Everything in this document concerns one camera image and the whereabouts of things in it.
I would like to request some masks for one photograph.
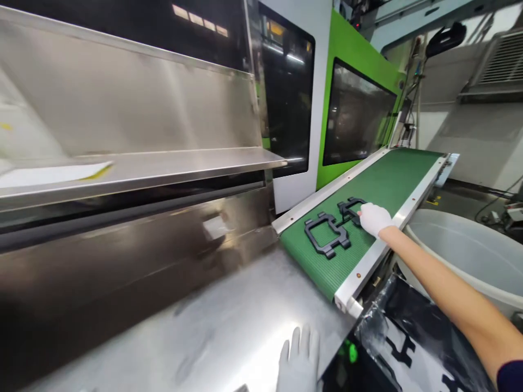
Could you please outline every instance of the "gloved hand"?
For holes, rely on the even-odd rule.
[[[360,216],[361,227],[376,238],[379,237],[381,230],[394,226],[389,212],[372,203],[363,204],[358,215]]]
[[[279,357],[279,373],[276,392],[316,392],[318,361],[320,359],[320,335],[309,325],[303,327],[300,341],[300,329],[293,332],[293,343],[283,344]]]

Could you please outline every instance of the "dark sleeve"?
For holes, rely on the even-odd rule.
[[[523,360],[505,363],[497,372],[497,390],[516,392],[523,390]]]

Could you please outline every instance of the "forearm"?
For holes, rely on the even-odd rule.
[[[379,235],[468,338],[494,382],[503,363],[523,359],[523,337],[483,295],[398,228],[385,228]]]

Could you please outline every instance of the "conveyor belt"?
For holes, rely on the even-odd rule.
[[[337,204],[349,197],[363,199],[386,208],[394,216],[425,174],[442,156],[438,152],[413,149],[398,149],[387,153],[360,175],[310,210],[292,226],[281,233],[280,240],[289,254],[301,265],[322,293],[332,300],[336,290],[349,276],[368,251],[375,239],[363,229],[354,227],[352,222],[344,224],[349,232],[352,246],[345,250],[335,247],[336,256],[328,260],[316,253],[305,234],[305,221],[317,219],[321,212],[332,214],[337,222],[342,221]],[[359,211],[361,205],[353,207]],[[321,246],[336,238],[327,226],[312,230]]]

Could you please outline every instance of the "black hose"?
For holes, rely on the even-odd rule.
[[[521,177],[519,177],[515,183],[513,183],[511,186],[509,186],[507,188],[507,190],[504,192],[504,193],[507,193],[508,191],[510,191],[519,181],[523,180],[523,175]],[[487,203],[487,205],[485,205],[481,210],[479,210],[476,214],[476,216],[474,216],[474,221],[476,223],[481,223],[478,221],[478,216],[479,214],[481,214],[485,209],[487,209],[489,206],[491,206],[492,204],[494,204],[495,202],[497,202],[499,199],[501,199],[501,195],[499,195],[497,198],[495,198],[494,200],[492,200],[491,202]]]

